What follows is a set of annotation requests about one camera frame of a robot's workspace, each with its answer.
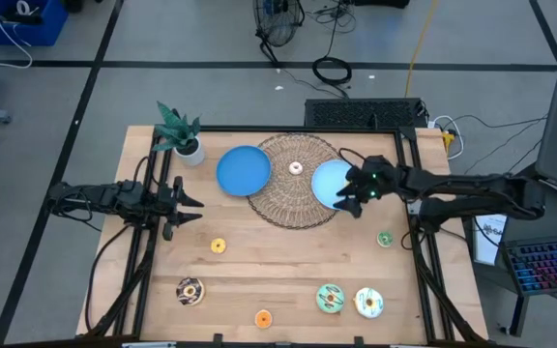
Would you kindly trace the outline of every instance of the artificial plant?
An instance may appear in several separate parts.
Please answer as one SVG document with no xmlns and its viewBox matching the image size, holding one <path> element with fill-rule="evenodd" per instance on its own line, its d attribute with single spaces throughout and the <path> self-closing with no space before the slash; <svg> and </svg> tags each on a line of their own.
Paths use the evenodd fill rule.
<svg viewBox="0 0 557 348">
<path fill-rule="evenodd" d="M 156 125 L 156 131 L 162 135 L 166 141 L 162 144 L 155 145 L 152 150 L 165 151 L 176 148 L 180 152 L 186 151 L 196 142 L 195 137 L 201 130 L 199 118 L 195 118 L 192 124 L 189 125 L 186 115 L 180 117 L 176 109 L 170 110 L 160 101 L 157 101 L 157 103 L 162 119 L 164 120 L 164 125 Z"/>
</svg>

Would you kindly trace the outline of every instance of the donut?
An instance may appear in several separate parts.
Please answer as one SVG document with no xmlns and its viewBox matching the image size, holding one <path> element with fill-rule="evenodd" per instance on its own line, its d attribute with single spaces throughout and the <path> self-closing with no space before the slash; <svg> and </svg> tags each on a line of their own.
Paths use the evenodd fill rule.
<svg viewBox="0 0 557 348">
<path fill-rule="evenodd" d="M 289 172 L 293 175 L 298 175 L 303 172 L 304 168 L 299 162 L 291 162 L 289 164 Z"/>
<path fill-rule="evenodd" d="M 268 329 L 272 325 L 272 314 L 266 309 L 261 309 L 255 314 L 255 325 L 259 329 Z"/>
<path fill-rule="evenodd" d="M 178 287 L 175 289 L 178 296 L 178 301 L 182 305 L 196 305 L 205 295 L 205 287 L 201 280 L 197 278 L 186 277 L 180 281 Z"/>
<path fill-rule="evenodd" d="M 326 313 L 337 313 L 343 309 L 345 294 L 334 284 L 322 285 L 317 290 L 317 306 Z"/>
<path fill-rule="evenodd" d="M 213 253 L 224 253 L 227 248 L 227 242 L 223 238 L 216 238 L 210 244 L 210 249 Z"/>
<path fill-rule="evenodd" d="M 367 319 L 377 318 L 384 310 L 382 295 L 371 288 L 358 290 L 354 304 L 358 312 Z"/>
<path fill-rule="evenodd" d="M 393 235 L 388 231 L 380 232 L 377 235 L 377 244 L 381 247 L 389 247 L 393 244 Z"/>
</svg>

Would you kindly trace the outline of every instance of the wooden tabletop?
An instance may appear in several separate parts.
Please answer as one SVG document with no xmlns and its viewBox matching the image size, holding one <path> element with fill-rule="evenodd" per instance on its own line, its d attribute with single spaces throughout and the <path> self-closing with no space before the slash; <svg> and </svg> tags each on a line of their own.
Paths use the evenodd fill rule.
<svg viewBox="0 0 557 348">
<path fill-rule="evenodd" d="M 129 128 L 116 180 L 132 177 L 139 160 L 147 156 L 152 131 L 152 127 Z M 246 198 L 220 190 L 215 179 L 220 157 L 234 146 L 257 145 L 272 135 L 202 132 L 199 137 L 206 159 L 201 165 L 185 167 L 172 157 L 168 183 L 176 175 L 182 176 L 187 194 L 203 202 L 205 208 L 182 208 L 199 211 L 203 218 L 174 229 L 171 242 L 159 238 L 141 338 L 211 341 L 214 334 L 223 334 L 224 341 L 238 342 L 352 343 L 354 336 L 360 335 L 365 343 L 425 343 L 413 255 L 399 243 L 408 227 L 404 206 L 396 195 L 370 201 L 359 219 L 340 212 L 321 226 L 294 231 L 275 227 L 260 218 Z M 396 163 L 390 135 L 317 135 L 335 148 L 349 147 L 364 156 L 381 154 Z M 449 173 L 439 130 L 418 130 L 418 145 L 423 168 Z M 99 247 L 121 227 L 118 217 L 107 217 Z M 444 227 L 463 234 L 457 219 Z M 389 248 L 375 242 L 383 230 L 393 233 L 395 242 Z M 131 234 L 123 235 L 104 252 L 96 270 L 93 324 L 121 290 Z M 215 238 L 226 240 L 225 253 L 210 250 Z M 442 233 L 437 234 L 437 242 L 449 297 L 474 330 L 487 337 L 467 245 Z M 176 299 L 175 289 L 186 276 L 198 277 L 206 286 L 207 294 L 198 305 L 183 306 Z M 336 284 L 345 292 L 347 301 L 340 314 L 326 314 L 317 307 L 315 294 L 325 283 Z M 384 298 L 384 311 L 378 318 L 361 316 L 351 301 L 363 287 L 377 290 Z M 436 331 L 442 337 L 437 302 L 429 297 Z M 135 305 L 133 295 L 125 330 L 132 326 Z M 267 330 L 254 325 L 254 315 L 260 309 L 273 315 L 273 325 Z M 78 332 L 85 332 L 83 320 Z"/>
</svg>

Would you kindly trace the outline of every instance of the orange donut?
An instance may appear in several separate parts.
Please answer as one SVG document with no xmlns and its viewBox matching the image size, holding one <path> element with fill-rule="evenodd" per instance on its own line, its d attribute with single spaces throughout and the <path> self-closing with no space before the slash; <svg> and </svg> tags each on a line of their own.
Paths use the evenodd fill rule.
<svg viewBox="0 0 557 348">
<path fill-rule="evenodd" d="M 261 309 L 255 314 L 255 325 L 259 329 L 268 329 L 272 325 L 272 314 L 266 309 Z"/>
</svg>

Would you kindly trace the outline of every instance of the white pot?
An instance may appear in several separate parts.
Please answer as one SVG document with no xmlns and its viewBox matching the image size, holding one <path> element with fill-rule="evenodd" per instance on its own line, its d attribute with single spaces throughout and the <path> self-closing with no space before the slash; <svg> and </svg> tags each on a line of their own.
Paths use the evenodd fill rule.
<svg viewBox="0 0 557 348">
<path fill-rule="evenodd" d="M 184 164 L 189 166 L 196 166 L 205 159 L 205 151 L 203 151 L 203 144 L 201 143 L 201 140 L 199 139 L 198 136 L 196 136 L 195 139 L 197 139 L 199 146 L 197 147 L 197 150 L 190 155 L 182 155 L 178 152 L 177 149 L 175 148 L 173 149 L 175 155 L 179 157 Z"/>
</svg>

